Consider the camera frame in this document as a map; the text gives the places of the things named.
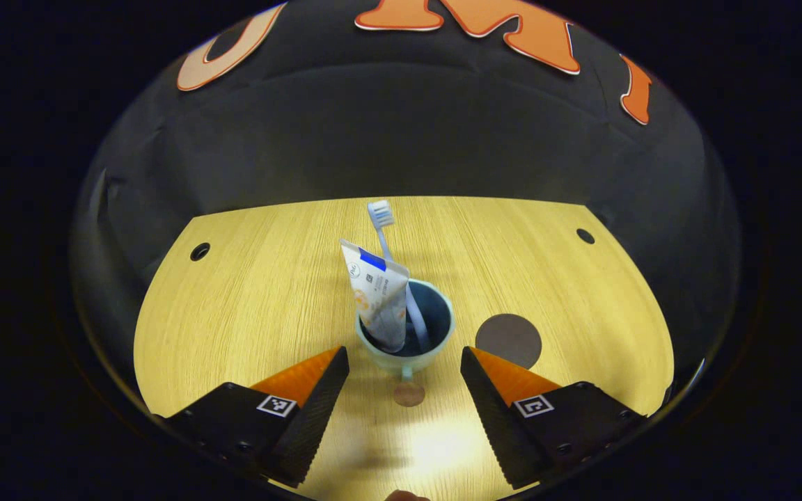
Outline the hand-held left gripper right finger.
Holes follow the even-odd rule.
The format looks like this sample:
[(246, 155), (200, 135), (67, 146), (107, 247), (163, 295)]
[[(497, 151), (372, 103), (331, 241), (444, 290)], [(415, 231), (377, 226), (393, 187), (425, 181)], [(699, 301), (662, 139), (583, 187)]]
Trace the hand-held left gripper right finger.
[(589, 381), (560, 385), (487, 350), (462, 349), (459, 371), (513, 488), (556, 482), (647, 421)]

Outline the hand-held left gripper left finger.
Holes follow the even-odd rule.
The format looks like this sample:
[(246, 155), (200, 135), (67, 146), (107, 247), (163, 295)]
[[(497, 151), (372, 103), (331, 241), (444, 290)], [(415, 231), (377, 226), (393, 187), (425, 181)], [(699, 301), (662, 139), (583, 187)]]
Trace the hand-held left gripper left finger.
[(296, 488), (304, 482), (349, 374), (336, 346), (251, 387), (223, 383), (165, 418), (207, 456)]

